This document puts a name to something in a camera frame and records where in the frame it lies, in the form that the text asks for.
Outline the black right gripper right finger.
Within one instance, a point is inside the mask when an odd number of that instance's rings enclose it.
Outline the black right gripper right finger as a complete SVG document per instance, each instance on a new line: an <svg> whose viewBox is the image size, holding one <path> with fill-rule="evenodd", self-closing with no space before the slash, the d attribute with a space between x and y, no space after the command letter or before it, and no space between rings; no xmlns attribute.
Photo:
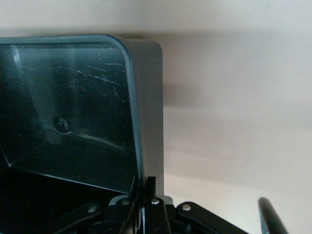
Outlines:
<svg viewBox="0 0 312 234"><path fill-rule="evenodd" d="M156 194L156 177L145 187L145 234L244 234L245 231L194 202L177 207Z"/></svg>

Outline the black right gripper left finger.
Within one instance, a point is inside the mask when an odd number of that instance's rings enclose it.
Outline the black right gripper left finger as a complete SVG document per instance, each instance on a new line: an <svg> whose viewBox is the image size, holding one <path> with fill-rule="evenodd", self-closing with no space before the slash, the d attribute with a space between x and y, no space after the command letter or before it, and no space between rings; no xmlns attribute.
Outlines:
<svg viewBox="0 0 312 234"><path fill-rule="evenodd" d="M61 218L59 234L133 234L136 232L136 205L143 182L133 179L130 192L124 198L103 208L98 203L84 204Z"/></svg>

